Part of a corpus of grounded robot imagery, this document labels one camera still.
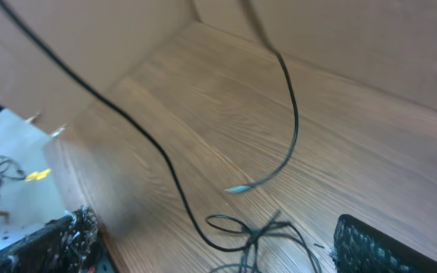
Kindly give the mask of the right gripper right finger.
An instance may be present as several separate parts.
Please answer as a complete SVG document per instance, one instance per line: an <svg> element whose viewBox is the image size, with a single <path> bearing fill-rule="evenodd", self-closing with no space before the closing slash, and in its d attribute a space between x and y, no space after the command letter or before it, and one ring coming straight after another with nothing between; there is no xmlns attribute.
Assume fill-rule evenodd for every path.
<svg viewBox="0 0 437 273"><path fill-rule="evenodd" d="M437 261L348 214L338 218L332 259L341 273L437 273Z"/></svg>

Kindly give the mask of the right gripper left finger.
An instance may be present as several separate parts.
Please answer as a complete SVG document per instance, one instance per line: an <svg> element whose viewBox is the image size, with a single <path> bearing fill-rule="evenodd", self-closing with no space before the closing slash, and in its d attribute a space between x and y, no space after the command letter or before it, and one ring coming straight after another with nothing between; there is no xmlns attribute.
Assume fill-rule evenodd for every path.
<svg viewBox="0 0 437 273"><path fill-rule="evenodd" d="M87 272L99 248L99 222L83 206L1 249L0 273Z"/></svg>

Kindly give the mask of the brown cardboard sheet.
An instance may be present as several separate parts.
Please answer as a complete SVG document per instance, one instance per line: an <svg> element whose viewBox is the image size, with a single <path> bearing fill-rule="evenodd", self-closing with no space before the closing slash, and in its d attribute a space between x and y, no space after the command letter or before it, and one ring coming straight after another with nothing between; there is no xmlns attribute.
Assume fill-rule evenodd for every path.
<svg viewBox="0 0 437 273"><path fill-rule="evenodd" d="M437 111L437 0L196 0L206 25Z"/></svg>

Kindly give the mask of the left side cardboard sheet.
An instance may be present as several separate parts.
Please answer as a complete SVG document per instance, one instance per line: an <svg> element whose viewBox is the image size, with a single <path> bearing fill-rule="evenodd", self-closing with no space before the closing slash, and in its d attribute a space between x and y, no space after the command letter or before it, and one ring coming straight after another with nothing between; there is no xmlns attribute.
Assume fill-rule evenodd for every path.
<svg viewBox="0 0 437 273"><path fill-rule="evenodd" d="M185 0L13 0L11 7L100 93L194 18ZM0 10L0 105L52 133L92 102Z"/></svg>

